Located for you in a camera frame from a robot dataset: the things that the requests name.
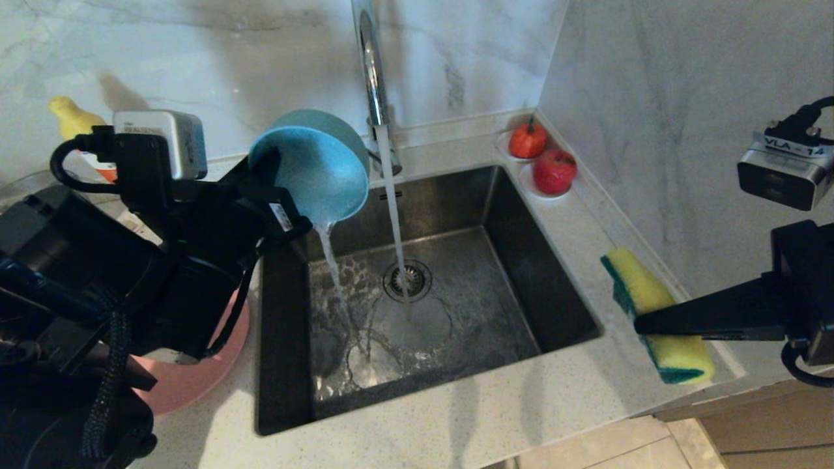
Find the light wooden cabinet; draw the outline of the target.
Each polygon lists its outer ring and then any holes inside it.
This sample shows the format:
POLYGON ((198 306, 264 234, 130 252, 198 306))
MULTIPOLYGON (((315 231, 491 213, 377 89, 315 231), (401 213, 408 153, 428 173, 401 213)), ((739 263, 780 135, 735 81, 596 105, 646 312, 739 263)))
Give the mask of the light wooden cabinet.
POLYGON ((834 469, 834 388, 785 380, 652 416, 695 419, 728 469, 834 469))

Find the orange dish soap bottle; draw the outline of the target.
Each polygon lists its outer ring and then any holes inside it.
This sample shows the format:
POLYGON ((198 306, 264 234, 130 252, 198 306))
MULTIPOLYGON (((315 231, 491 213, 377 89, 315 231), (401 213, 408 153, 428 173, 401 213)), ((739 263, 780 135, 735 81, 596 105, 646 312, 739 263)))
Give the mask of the orange dish soap bottle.
MULTIPOLYGON (((66 96, 53 97, 48 104, 48 109, 59 120, 59 131, 65 141, 74 139, 80 134, 91 134, 94 126, 108 125, 101 116, 81 109, 66 96)), ((117 170, 114 163, 101 163, 91 152, 75 151, 74 154, 83 158, 108 183, 116 181, 117 170)))

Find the small white dish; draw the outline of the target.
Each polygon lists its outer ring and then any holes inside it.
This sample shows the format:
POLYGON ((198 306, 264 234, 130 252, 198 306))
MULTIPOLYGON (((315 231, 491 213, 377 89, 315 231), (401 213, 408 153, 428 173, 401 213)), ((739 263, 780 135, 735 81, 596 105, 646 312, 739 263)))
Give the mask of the small white dish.
POLYGON ((551 195, 550 193, 545 193, 541 191, 536 184, 534 183, 534 166, 532 163, 525 164, 518 173, 519 181, 521 181, 521 185, 523 189, 529 193, 534 199, 539 199, 543 201, 551 201, 563 198, 563 196, 567 195, 567 193, 571 192, 573 189, 573 185, 569 185, 564 191, 560 193, 555 193, 551 195))
POLYGON ((517 163, 533 163, 538 156, 533 158, 520 158, 516 157, 512 152, 510 152, 510 142, 512 141, 512 137, 515 134, 514 131, 506 131, 499 133, 495 140, 495 149, 496 151, 501 154, 503 157, 508 158, 508 160, 517 162, 517 163))

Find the round metal drain strainer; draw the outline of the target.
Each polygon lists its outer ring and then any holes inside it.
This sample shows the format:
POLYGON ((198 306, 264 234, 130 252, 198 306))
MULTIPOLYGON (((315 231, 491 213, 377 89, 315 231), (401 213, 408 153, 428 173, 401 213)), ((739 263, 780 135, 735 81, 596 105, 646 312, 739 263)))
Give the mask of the round metal drain strainer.
POLYGON ((414 303, 426 297, 432 288, 430 269, 417 259, 405 259, 404 276, 399 265, 391 264, 385 271, 382 285, 390 299, 399 303, 414 303))

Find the red toy tomato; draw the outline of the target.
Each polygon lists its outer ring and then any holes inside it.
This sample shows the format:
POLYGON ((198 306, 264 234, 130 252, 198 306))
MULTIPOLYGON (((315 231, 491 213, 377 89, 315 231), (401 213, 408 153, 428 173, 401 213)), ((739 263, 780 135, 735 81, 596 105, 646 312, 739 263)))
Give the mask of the red toy tomato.
POLYGON ((548 140, 549 134, 542 125, 530 119, 510 134, 508 150, 515 158, 537 158, 545 151, 548 140))

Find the pink plate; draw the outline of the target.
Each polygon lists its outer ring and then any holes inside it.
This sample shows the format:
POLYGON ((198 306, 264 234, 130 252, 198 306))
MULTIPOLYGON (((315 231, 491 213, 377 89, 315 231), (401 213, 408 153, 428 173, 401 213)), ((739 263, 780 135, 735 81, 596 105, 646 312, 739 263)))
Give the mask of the pink plate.
POLYGON ((250 324, 250 301, 246 300, 223 350, 196 365, 169 364, 135 356, 138 365, 157 380, 150 391, 136 388, 138 397, 149 405, 155 416, 163 416, 196 403, 220 384, 238 362, 247 342, 250 324))

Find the red toy apple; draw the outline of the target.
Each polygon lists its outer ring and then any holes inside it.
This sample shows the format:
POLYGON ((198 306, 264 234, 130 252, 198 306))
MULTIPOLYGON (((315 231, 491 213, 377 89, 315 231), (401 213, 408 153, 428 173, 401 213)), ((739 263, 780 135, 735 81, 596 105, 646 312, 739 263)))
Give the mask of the red toy apple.
POLYGON ((571 189, 576 175, 578 167, 574 156, 562 149, 542 152, 532 169, 534 186, 545 195, 563 195, 571 189))

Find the chrome gooseneck faucet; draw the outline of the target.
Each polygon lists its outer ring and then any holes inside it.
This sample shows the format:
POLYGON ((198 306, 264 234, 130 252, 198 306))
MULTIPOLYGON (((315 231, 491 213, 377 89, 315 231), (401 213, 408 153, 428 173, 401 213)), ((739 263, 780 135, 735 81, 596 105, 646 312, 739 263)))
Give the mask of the chrome gooseneck faucet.
POLYGON ((381 40, 377 32, 377 21, 373 0, 351 0, 352 20, 358 45, 358 56, 364 77, 367 100, 367 127, 372 145, 368 152, 375 169, 382 173, 382 160, 379 156, 379 132, 388 139, 392 173, 397 176, 402 172, 402 166, 396 154, 391 137, 390 114, 388 113, 388 99, 386 95, 384 70, 382 62, 381 40))

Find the teal bowl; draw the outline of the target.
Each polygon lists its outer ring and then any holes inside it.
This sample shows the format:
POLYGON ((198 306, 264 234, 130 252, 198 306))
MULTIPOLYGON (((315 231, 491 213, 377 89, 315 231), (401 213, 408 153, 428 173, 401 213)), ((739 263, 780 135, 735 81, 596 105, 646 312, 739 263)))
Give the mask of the teal bowl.
POLYGON ((248 152, 258 181, 289 190, 301 216, 330 231, 358 213, 369 193, 361 137, 341 118, 316 109, 281 116, 248 152))

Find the yellow sponge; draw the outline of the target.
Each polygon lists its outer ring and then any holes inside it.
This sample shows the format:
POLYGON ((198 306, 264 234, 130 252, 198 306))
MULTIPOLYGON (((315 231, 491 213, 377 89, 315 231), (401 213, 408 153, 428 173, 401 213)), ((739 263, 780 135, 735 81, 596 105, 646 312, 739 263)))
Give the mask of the yellow sponge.
MULTIPOLYGON (((631 250, 613 249, 602 256, 601 263, 612 279, 614 302, 633 323, 645 314, 676 305, 667 286, 631 250)), ((715 364, 700 337, 642 335, 640 342, 667 385, 699 385, 714 376, 715 364)))

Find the stainless steel sink basin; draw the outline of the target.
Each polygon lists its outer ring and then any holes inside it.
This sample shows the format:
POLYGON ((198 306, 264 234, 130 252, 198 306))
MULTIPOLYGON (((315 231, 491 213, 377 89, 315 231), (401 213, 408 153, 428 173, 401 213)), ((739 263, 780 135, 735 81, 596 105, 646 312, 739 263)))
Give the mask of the stainless steel sink basin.
POLYGON ((263 257, 254 427, 262 436, 404 397, 601 335, 510 173, 492 165, 395 187, 405 259, 432 274, 408 305, 384 189, 263 257))

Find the running water stream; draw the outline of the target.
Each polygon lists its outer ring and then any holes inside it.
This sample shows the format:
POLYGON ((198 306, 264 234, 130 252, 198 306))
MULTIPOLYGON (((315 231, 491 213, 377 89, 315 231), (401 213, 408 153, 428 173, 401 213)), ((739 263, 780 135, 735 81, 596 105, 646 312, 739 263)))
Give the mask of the running water stream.
POLYGON ((381 159, 381 167, 383 169, 383 181, 385 193, 387 196, 388 214, 392 225, 392 234, 394 237, 394 250, 397 257, 398 274, 393 277, 396 279, 402 293, 405 305, 410 303, 409 299, 409 279, 405 266, 404 249, 400 234, 399 226, 399 212, 396 203, 395 187, 394 187, 394 172, 391 158, 390 137, 388 137, 388 129, 385 125, 374 125, 373 130, 377 137, 377 146, 379 151, 379 158, 381 159))

